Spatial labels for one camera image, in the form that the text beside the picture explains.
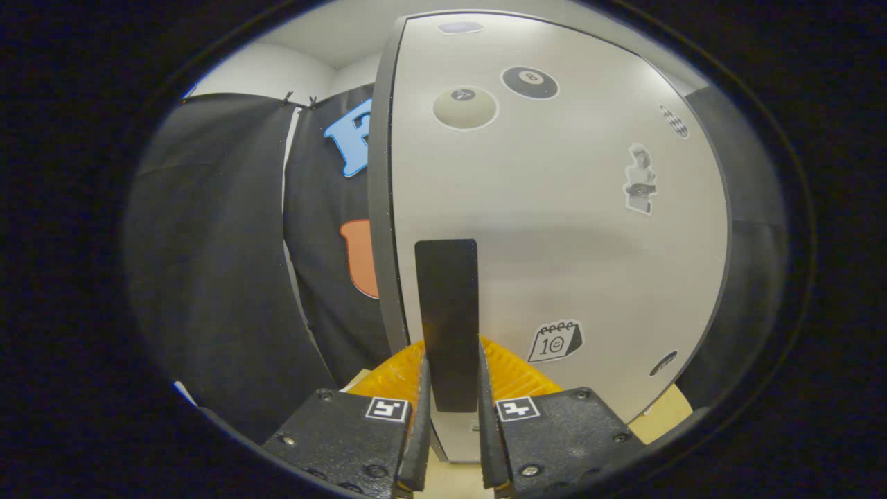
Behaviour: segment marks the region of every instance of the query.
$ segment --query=8 ball sticker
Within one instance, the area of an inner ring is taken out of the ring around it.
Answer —
[[[508,90],[527,99],[551,99],[559,87],[549,74],[534,67],[510,67],[502,72],[502,83]]]

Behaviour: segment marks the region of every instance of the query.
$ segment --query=cream billiard ball sticker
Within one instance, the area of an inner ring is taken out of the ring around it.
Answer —
[[[442,91],[434,104],[435,119],[456,131],[472,131],[492,123],[498,115],[496,99],[484,89],[462,85]]]
[[[551,99],[558,94],[559,87],[554,78],[534,67],[510,67],[502,72],[502,83],[508,90],[527,99]]]

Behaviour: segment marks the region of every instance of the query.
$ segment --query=blue foam letter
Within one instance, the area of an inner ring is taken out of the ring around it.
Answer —
[[[351,109],[345,116],[331,124],[324,132],[324,137],[332,137],[335,145],[339,147],[339,153],[345,160],[345,168],[341,173],[345,177],[354,177],[359,171],[366,168],[368,149],[366,136],[370,134],[370,106],[373,100],[368,99],[360,106]],[[354,120],[366,115],[360,120],[360,126],[354,125]]]

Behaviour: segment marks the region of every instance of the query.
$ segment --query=black fabric backdrop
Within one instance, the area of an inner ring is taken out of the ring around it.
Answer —
[[[339,386],[391,355],[379,300],[354,287],[339,234],[345,222],[369,218],[366,169],[345,178],[338,146],[324,137],[327,127],[372,96],[367,84],[303,109],[287,159],[284,237],[309,327]]]
[[[155,358],[257,442],[333,387],[284,259],[283,154],[294,107],[188,99],[145,151],[125,218],[132,307]]]

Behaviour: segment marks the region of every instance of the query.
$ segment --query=black rectangular panel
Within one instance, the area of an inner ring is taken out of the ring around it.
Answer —
[[[416,278],[437,410],[477,409],[477,242],[419,241]]]

